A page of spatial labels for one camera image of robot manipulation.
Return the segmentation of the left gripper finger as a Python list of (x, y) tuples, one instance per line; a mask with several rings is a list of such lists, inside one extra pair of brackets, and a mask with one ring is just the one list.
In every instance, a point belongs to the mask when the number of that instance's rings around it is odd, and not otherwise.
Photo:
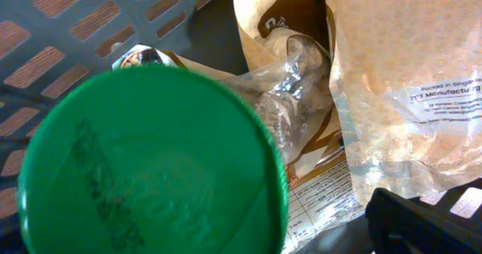
[(466, 219), (450, 212), (455, 196), (424, 205), (387, 189), (374, 191), (365, 210), (376, 254), (480, 253), (480, 213)]

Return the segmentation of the beige paper bag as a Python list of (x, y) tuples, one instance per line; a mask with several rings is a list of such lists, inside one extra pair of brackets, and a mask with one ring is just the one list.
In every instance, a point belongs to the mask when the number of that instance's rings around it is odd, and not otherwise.
[(326, 0), (330, 90), (356, 199), (481, 175), (481, 0)]

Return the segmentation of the grey plastic shopping basket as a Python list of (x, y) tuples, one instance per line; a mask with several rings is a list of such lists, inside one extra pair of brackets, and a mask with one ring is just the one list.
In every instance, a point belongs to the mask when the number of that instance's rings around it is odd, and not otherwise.
[[(18, 179), (28, 145), (48, 113), (75, 88), (104, 72), (138, 44), (173, 54), (185, 43), (178, 31), (206, 0), (1, 0), (1, 251), (30, 253), (18, 213)], [(191, 72), (211, 78), (193, 69)], [(256, 109), (233, 88), (261, 118)], [(452, 194), (450, 212), (480, 213), (481, 175), (415, 199), (436, 205)]]

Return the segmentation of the green round lid jar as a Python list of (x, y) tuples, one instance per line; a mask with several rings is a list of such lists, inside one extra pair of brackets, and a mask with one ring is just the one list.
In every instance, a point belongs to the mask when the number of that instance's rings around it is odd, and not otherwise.
[(104, 72), (40, 123), (18, 179), (30, 253), (279, 253), (288, 187), (260, 117), (187, 69)]

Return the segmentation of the clear brown snack bag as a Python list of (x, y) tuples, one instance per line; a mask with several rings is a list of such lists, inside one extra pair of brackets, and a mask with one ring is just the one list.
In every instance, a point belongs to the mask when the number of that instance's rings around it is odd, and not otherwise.
[(368, 253), (364, 207), (355, 199), (331, 69), (325, 0), (233, 0), (248, 71), (235, 76), (138, 44), (115, 68), (158, 62), (233, 88), (264, 120), (290, 187), (285, 253)]

